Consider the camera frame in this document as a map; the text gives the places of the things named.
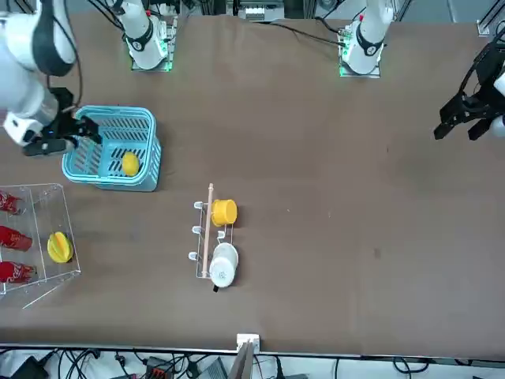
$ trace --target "robotic arm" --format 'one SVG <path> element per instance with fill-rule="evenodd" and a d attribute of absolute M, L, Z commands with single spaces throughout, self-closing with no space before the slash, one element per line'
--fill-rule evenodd
<path fill-rule="evenodd" d="M 488 43 L 473 60 L 456 95 L 440 109 L 440 124 L 435 128 L 436 140 L 449 134 L 458 124 L 479 120 L 468 130 L 471 141 L 492 129 L 497 137 L 505 137 L 505 43 L 501 40 L 505 29 Z M 473 72 L 481 88 L 472 95 L 465 92 Z"/>
<path fill-rule="evenodd" d="M 355 73 L 366 75 L 376 68 L 394 15 L 391 0 L 367 0 L 362 20 L 351 25 L 349 50 L 343 57 Z"/>
<path fill-rule="evenodd" d="M 68 152 L 75 136 L 101 143 L 98 126 L 73 118 L 66 88 L 45 88 L 38 73 L 63 77 L 76 61 L 65 0 L 39 0 L 34 14 L 8 13 L 0 19 L 0 108 L 4 128 L 26 156 Z"/>

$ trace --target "white cup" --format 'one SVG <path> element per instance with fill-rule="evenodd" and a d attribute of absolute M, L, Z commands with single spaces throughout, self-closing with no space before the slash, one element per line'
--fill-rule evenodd
<path fill-rule="evenodd" d="M 234 281 L 237 265 L 237 249 L 228 242 L 217 245 L 209 268 L 214 285 L 221 288 L 228 287 Z"/>

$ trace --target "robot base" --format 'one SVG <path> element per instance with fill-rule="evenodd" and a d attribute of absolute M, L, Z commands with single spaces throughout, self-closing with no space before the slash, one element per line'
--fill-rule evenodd
<path fill-rule="evenodd" d="M 352 24 L 346 25 L 343 34 L 339 34 L 339 42 L 344 42 L 345 45 L 349 45 L 350 36 L 352 33 Z M 366 75 L 361 75 L 355 73 L 350 67 L 343 61 L 343 56 L 347 54 L 348 47 L 339 47 L 339 76 L 340 77 L 373 77 L 380 78 L 380 58 L 377 62 L 376 68 Z"/>
<path fill-rule="evenodd" d="M 155 71 L 168 73 L 172 70 L 172 67 L 174 66 L 175 38 L 178 30 L 178 17 L 171 17 L 170 22 L 161 21 L 160 24 L 162 26 L 161 49 L 163 51 L 166 51 L 166 58 L 164 58 L 156 67 L 152 69 L 141 69 L 132 59 L 132 71 Z"/>

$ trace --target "floor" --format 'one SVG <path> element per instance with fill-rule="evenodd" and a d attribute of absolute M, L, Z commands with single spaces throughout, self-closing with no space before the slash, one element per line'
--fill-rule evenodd
<path fill-rule="evenodd" d="M 19 365 L 30 355 L 35 358 L 41 359 L 49 351 L 9 351 L 0 356 L 0 375 L 9 377 L 17 370 Z M 136 358 L 133 353 L 123 352 L 120 353 L 125 357 L 125 370 L 128 374 L 137 374 L 137 378 L 145 373 L 145 368 L 142 362 Z M 148 358 L 150 354 L 139 353 L 140 358 Z M 153 354 L 155 357 L 170 360 L 172 357 L 168 354 Z M 114 359 L 114 352 L 102 352 L 98 360 L 90 358 L 86 360 L 82 368 L 82 373 L 87 379 L 99 378 L 108 379 L 124 376 L 124 373 Z M 193 355 L 192 361 L 196 361 L 201 355 Z M 206 367 L 211 365 L 216 359 L 216 356 L 204 358 L 198 365 L 200 372 L 203 372 Z M 223 365 L 227 373 L 230 372 L 233 365 L 233 356 L 222 356 Z M 54 355 L 46 365 L 46 370 L 50 374 L 50 378 L 58 377 L 58 362 L 59 353 Z M 255 379 L 268 379 L 275 377 L 277 374 L 277 366 L 275 358 L 271 356 L 258 356 L 260 363 L 261 373 L 258 365 L 255 364 L 252 370 L 252 377 Z M 308 378 L 334 378 L 335 376 L 335 359 L 328 358 L 290 358 L 281 357 L 282 371 L 285 376 L 298 375 L 297 379 L 304 377 Z M 414 379 L 498 379 L 505 378 L 505 365 L 503 368 L 490 368 L 490 367 L 477 367 L 477 366 L 454 366 L 454 361 L 449 362 L 450 365 L 431 364 L 429 368 L 423 373 L 413 374 Z M 66 377 L 70 361 L 65 358 L 62 360 L 61 377 Z M 423 365 L 410 364 L 410 368 L 415 370 Z M 342 379 L 358 379 L 363 377 L 374 377 L 377 379 L 403 379 L 408 375 L 399 373 L 395 370 L 391 362 L 377 362 L 377 361 L 360 361 L 355 359 L 340 359 L 338 365 L 338 378 Z M 176 376 L 176 378 L 186 378 L 184 374 Z M 74 371 L 72 378 L 78 378 L 77 371 Z"/>

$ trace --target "yellow cup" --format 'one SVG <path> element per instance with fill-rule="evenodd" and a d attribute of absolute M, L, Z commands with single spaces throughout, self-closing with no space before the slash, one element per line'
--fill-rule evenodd
<path fill-rule="evenodd" d="M 231 199 L 214 200 L 211 211 L 212 223 L 217 227 L 231 225 L 237 220 L 237 205 Z"/>

